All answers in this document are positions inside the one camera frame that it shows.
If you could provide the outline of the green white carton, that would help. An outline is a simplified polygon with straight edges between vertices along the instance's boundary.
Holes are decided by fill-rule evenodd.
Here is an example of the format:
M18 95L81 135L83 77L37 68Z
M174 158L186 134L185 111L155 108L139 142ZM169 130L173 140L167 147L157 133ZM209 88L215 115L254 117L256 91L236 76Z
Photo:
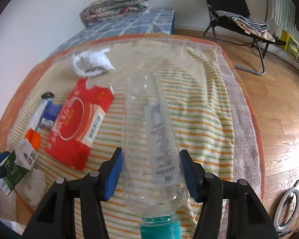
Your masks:
M0 165L6 174L0 178L0 188L9 195L16 185L33 169L38 153L28 139L23 139L18 147Z

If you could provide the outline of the white tissue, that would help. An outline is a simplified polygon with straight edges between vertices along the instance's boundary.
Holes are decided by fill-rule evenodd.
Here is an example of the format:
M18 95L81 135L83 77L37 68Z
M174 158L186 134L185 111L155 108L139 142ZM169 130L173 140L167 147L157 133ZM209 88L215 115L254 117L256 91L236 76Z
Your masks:
M36 206L45 195L46 179L40 169L33 168L18 184L18 188L29 202Z

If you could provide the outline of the clear plastic bottle teal cap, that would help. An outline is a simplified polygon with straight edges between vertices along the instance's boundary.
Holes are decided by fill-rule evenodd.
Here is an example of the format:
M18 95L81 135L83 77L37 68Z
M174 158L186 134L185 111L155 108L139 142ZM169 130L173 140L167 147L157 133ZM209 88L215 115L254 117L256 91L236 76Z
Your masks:
M141 238L181 238L176 211L188 199L178 143L159 79L140 72L124 98L122 190Z

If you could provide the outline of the long white plastic package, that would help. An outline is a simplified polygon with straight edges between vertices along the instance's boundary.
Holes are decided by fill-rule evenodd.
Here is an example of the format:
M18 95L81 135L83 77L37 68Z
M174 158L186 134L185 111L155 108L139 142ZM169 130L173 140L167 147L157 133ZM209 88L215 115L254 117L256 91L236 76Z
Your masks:
M46 106L48 105L48 103L50 101L52 101L51 98L41 100L41 103L40 103L38 109L34 112L32 117L30 118L30 121L29 121L29 123L26 127L26 131L28 131L29 129L33 129L34 131L38 131L39 123L40 123L40 120L42 118L42 114L43 114Z

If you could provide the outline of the red cardboard box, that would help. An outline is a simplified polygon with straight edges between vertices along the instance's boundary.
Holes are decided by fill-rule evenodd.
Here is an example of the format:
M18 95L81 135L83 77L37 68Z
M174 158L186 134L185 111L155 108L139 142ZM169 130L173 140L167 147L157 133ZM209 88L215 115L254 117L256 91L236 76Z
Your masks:
M65 166L82 171L100 125L114 100L114 90L80 78L52 127L45 152Z

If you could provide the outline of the blue snack wrapper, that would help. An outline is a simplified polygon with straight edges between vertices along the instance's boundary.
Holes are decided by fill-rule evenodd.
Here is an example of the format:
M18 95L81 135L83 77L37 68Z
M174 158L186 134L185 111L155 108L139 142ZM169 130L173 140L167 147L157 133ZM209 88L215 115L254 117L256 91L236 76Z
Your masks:
M52 101L49 101L41 115L39 127L51 129L57 119L58 114L61 111L61 108L62 105L54 104Z

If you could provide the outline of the orange floral bedsheet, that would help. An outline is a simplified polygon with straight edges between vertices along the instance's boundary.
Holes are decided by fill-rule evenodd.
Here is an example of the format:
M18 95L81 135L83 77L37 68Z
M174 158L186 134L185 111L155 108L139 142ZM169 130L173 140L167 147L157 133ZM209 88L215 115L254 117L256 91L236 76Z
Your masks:
M179 35L164 35L164 34L144 34L144 35L124 35L124 36L116 36L103 38L98 40L93 40L91 42L86 42L84 44L78 45L73 48L69 48L63 50L59 53L54 54L53 56L47 58L48 60L54 61L55 57L59 57L60 55L69 56L76 52L81 52L85 50L97 50L90 47L98 46L98 44L108 44L111 42L118 42L119 40L127 40L127 39L149 39L155 42L161 42L169 45L180 45L185 47L185 45L190 45L190 48L203 48L205 46L214 46L219 49L222 54L223 59L220 60L220 69L221 75L223 77L225 87L227 89L229 103L231 107L231 115L233 119L233 128L234 128L234 154L233 154L233 179L232 181L236 181L238 179L244 178L246 179L250 185L253 187L254 191L258 196L261 196L263 193L263 168L261 166L260 157L263 155L263 147L261 144L261 140L259 138L259 129L258 124L254 116L254 111L251 106L250 99L247 95L247 92L241 82L241 79L235 70L232 62L229 60L229 57L226 55L223 48L209 40L193 38L193 37L185 37ZM12 120L12 124L10 121L10 110L11 102L15 101L15 98L11 99L10 103L4 115L0 121L0 151L12 151L6 149L7 137L10 134L10 129L14 126L14 120ZM20 106L23 107L26 96L17 96L17 104L16 108ZM12 118L18 117L19 111L21 109L15 109L17 113L12 113Z

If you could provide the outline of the small black clip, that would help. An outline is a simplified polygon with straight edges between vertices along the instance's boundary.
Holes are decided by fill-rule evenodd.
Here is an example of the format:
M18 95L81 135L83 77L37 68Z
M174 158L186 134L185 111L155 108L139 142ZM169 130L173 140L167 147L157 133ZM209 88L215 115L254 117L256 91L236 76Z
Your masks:
M54 93L52 93L52 92L46 92L46 93L44 93L44 94L42 94L41 95L41 98L42 99L52 99L52 98L54 98Z

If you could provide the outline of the striped yellow towel blanket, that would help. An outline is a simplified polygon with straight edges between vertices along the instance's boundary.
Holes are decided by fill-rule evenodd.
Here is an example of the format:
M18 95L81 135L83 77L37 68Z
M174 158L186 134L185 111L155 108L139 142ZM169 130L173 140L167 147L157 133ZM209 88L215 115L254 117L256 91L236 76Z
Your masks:
M98 44L93 49L111 48L107 57L115 71L91 78L91 84L111 84L115 97L95 137L83 171L66 167L45 153L50 131L41 129L41 144L36 167L46 175L47 189L59 176L68 180L81 178L110 159L122 144L122 119L126 78L138 70L154 72L160 78L165 100L180 149L187 149L207 171L228 181L233 179L234 128L229 97L221 75L217 47L190 48L149 39L127 39ZM14 126L7 137L6 149L14 149L23 137L30 117L39 106L43 92L55 94L63 104L79 77L72 70L69 56L55 57L37 65L16 92L11 102L10 122ZM17 96L26 96L23 107L16 108ZM109 202L102 203L110 238L140 238L140 217L124 207L121 178Z

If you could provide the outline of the white crumpled plastic bag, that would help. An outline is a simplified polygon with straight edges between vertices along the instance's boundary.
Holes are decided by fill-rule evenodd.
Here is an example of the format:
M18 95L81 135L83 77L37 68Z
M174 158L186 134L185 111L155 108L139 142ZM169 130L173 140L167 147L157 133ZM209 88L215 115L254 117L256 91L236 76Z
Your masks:
M87 78L114 71L115 67L106 55L110 50L110 48L104 48L99 51L86 50L71 55L73 71L79 77Z

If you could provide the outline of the blue checkered mattress sheet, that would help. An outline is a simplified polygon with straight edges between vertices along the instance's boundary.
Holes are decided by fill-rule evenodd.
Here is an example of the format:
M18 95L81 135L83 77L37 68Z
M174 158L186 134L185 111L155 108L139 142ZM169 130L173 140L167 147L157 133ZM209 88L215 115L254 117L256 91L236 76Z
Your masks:
M86 27L68 41L61 44L51 53L51 55L85 42L102 38L130 34L172 34L174 32L174 15L175 11L173 9L154 8L143 13L127 15L95 23Z

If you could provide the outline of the striped cloth on chair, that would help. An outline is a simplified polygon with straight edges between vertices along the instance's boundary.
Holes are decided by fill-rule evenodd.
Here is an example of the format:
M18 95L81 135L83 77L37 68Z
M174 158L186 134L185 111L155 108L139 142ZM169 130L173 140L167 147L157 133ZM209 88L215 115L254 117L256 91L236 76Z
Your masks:
M273 36L269 33L269 25L264 22L256 22L250 18L246 18L232 12L218 10L216 11L219 20L223 22L231 22L239 26L246 34L253 34L257 37L275 42Z

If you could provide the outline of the yellow plastic crate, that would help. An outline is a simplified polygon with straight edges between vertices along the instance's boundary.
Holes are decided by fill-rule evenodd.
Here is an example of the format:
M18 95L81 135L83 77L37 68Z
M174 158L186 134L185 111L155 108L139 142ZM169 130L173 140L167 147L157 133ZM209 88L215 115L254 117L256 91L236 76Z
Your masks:
M282 31L280 39L286 43L285 45L281 45L280 48L292 58L297 59L299 56L299 43L285 30Z

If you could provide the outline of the folded floral quilt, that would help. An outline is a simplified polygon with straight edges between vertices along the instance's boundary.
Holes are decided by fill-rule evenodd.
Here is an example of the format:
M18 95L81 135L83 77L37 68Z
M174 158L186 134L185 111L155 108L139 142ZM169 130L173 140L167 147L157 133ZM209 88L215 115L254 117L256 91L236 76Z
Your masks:
M97 0L81 13L86 24L94 24L113 18L143 13L149 9L150 0Z

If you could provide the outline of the black folding chair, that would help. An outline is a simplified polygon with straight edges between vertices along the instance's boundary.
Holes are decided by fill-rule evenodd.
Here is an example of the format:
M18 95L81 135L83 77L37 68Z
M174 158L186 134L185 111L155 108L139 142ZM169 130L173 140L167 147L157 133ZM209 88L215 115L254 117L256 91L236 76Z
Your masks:
M242 66L235 66L237 70L245 71L254 75L262 76L265 74L264 57L269 45L285 45L286 42L275 35L270 34L269 25L265 22L252 20L250 11L245 0L206 0L209 11L209 25L203 32L205 38L210 38L217 42L216 27L238 33L252 38L252 42L238 44L228 40L228 43L239 46L256 47L261 61L262 70L252 70Z

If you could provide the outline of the green striped hanging towel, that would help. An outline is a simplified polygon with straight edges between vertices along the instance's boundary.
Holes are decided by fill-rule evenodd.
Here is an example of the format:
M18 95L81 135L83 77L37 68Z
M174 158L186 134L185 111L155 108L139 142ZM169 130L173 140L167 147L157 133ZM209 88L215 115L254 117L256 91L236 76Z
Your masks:
M295 13L295 5L291 0L272 0L271 20L289 34L293 30Z

